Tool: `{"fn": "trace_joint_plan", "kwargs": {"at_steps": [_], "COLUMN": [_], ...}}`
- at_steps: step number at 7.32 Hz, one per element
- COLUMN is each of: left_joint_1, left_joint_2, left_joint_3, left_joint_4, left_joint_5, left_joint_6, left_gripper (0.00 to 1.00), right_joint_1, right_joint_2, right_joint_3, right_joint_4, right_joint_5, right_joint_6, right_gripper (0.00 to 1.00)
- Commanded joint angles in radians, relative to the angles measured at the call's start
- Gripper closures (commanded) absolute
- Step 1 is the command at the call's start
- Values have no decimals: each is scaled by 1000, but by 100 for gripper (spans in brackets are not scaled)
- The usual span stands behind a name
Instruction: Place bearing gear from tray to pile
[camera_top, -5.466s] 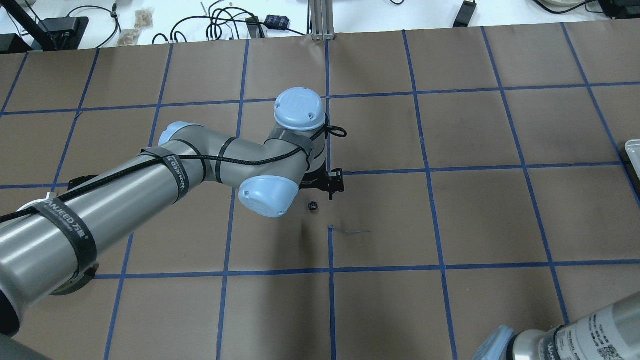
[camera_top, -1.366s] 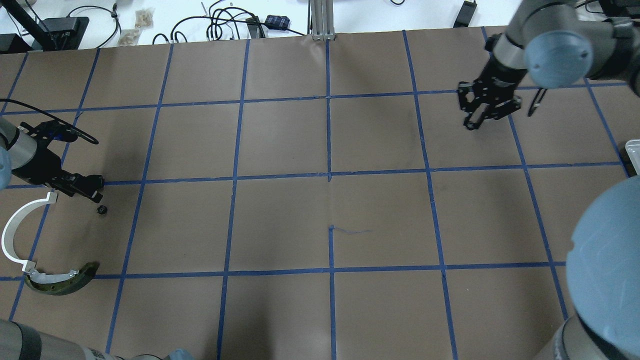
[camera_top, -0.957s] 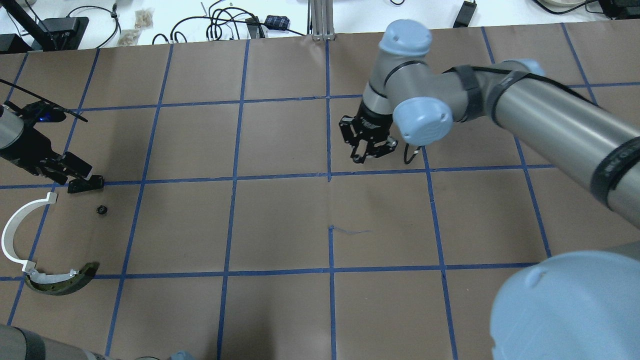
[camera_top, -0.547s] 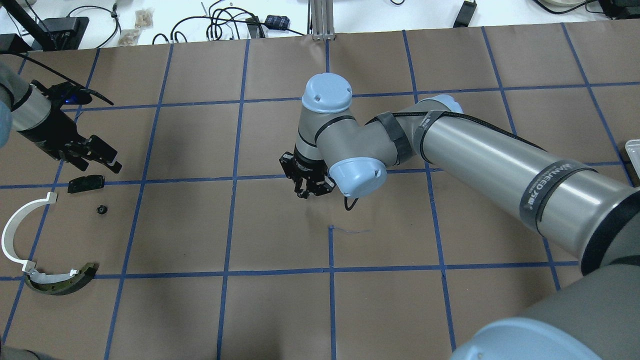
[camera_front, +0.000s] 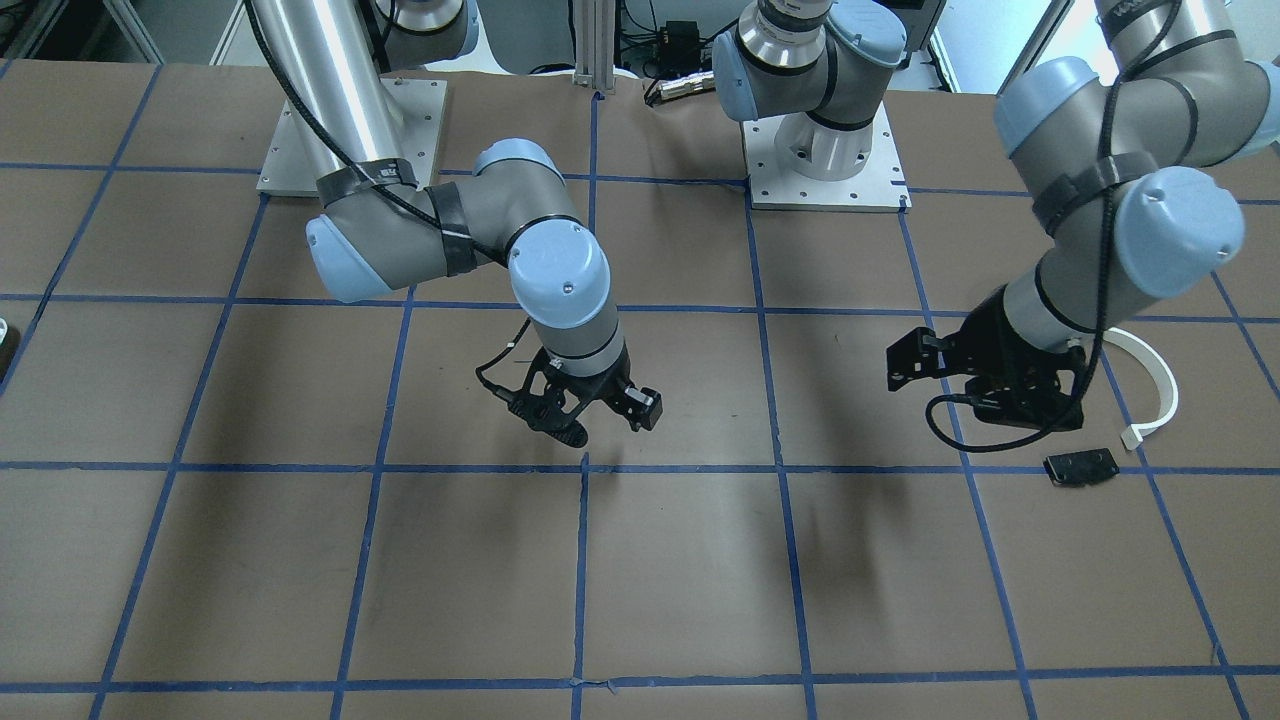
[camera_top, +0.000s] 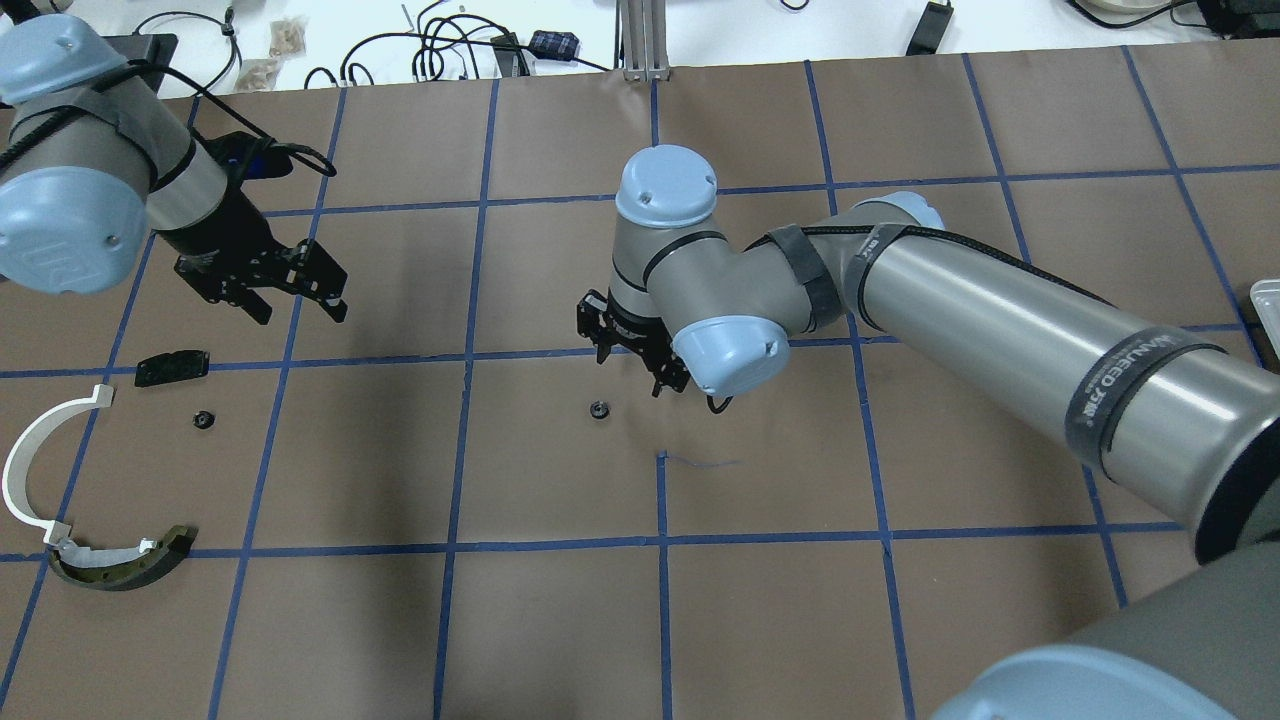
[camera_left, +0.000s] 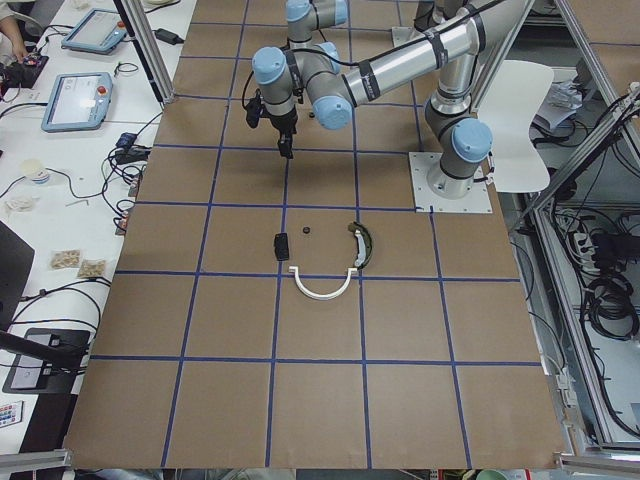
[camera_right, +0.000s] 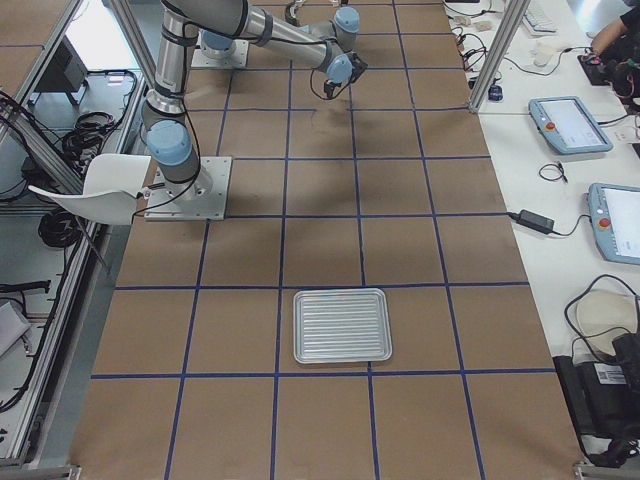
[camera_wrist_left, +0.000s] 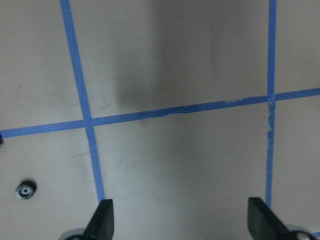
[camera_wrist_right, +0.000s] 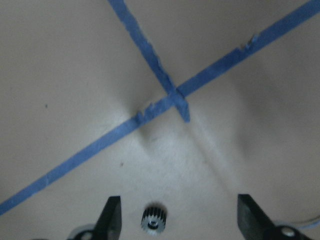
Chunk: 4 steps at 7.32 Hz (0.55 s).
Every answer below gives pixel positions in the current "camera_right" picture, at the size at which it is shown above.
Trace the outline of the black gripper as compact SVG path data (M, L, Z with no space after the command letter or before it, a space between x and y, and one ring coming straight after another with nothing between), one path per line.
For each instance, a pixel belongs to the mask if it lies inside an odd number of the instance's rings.
M323 84L325 99L334 99L341 91L341 83L326 80Z

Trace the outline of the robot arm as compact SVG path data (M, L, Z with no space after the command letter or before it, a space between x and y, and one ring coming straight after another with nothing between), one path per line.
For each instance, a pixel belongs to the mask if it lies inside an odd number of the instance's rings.
M354 52L360 17L351 7L339 8L331 20L296 27L248 1L165 1L163 6L159 59L143 118L147 147L172 196L200 175L200 159L185 126L184 97L201 30L224 44L246 40L324 73L328 97L335 88L356 82L367 68Z

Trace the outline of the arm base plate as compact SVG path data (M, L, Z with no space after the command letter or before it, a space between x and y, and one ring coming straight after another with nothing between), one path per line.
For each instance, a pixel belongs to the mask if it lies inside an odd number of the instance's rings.
M151 190L144 218L149 221L223 220L231 170L230 156L205 156L201 158L195 182L179 186L168 182L157 167L154 182L163 186Z
M226 50L210 48L200 40L194 51L191 66L196 69L245 69L248 52L249 42L245 40L233 40Z

